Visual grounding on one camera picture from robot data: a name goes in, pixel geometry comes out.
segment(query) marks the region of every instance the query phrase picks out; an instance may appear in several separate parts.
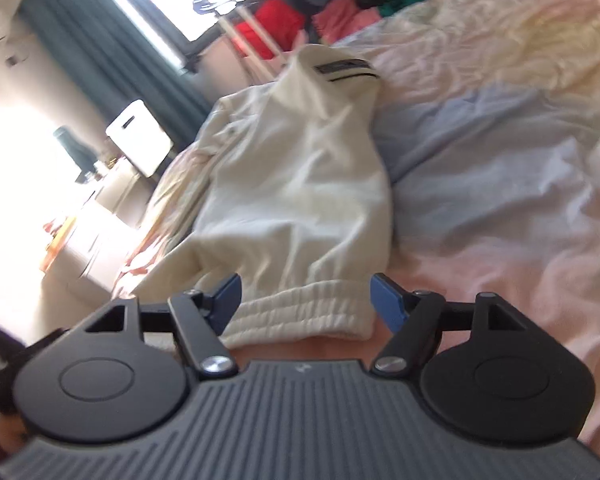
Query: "white wall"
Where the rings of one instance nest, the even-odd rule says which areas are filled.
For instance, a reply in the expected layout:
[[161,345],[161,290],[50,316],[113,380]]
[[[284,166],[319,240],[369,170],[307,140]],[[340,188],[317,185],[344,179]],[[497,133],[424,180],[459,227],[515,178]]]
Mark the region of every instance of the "white wall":
[[195,85],[211,102],[249,86],[249,79],[229,42],[227,37],[221,36],[209,45],[201,55],[199,72],[194,76]]
[[[66,124],[100,152],[106,124],[21,23],[14,39],[0,52],[0,324],[33,342],[89,313],[38,270],[48,241],[42,225],[60,212],[78,173],[52,133]],[[8,68],[11,54],[23,61]]]

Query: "wrinkled fabric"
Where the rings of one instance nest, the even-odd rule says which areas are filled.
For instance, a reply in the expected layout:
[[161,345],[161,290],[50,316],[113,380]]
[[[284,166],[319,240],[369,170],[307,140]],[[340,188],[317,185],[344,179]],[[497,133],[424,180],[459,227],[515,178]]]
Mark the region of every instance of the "wrinkled fabric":
[[197,177],[217,153],[219,146],[201,150],[194,142],[179,153],[160,179],[138,229],[137,241],[120,270],[112,295],[127,297],[165,254],[191,228],[197,212],[192,205]]
[[427,0],[342,43],[386,82],[390,276],[495,291],[576,354],[600,454],[600,0]]
[[186,202],[154,207],[169,243],[185,225],[171,216],[191,215],[192,232],[131,292],[156,303],[211,292],[235,272],[242,303],[222,333],[228,348],[369,338],[368,282],[391,243],[390,189],[368,134],[379,86],[366,61],[312,44],[278,81],[220,99],[190,149],[208,161],[170,178]]
[[331,44],[380,21],[375,7],[361,10],[354,0],[331,0],[313,16],[314,27]]

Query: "pink clothing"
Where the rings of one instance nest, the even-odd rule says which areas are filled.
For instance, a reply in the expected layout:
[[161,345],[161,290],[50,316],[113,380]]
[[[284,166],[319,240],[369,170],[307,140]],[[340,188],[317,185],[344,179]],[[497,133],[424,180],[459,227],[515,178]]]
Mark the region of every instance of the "pink clothing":
[[313,17],[314,26],[329,44],[362,30],[382,18],[378,9],[361,10],[355,0],[331,0]]

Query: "curtain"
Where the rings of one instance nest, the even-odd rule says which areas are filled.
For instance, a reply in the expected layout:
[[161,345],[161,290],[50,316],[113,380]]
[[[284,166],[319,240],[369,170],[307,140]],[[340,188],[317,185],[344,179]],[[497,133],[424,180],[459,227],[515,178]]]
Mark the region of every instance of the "curtain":
[[20,13],[107,122],[142,99],[176,150],[196,138],[209,103],[114,0],[23,0]]

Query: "bed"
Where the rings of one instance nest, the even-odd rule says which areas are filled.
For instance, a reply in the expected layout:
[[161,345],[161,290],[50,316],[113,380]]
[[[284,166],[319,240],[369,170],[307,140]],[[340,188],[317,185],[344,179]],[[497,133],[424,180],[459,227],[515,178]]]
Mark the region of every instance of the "bed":
[[[600,0],[427,0],[339,46],[382,79],[371,136],[393,193],[389,276],[453,301],[492,290],[569,348],[595,376],[581,439],[600,454]],[[117,292],[191,229],[183,183],[200,156],[181,153],[158,186]],[[368,361],[388,337],[376,321],[365,341],[234,353]]]

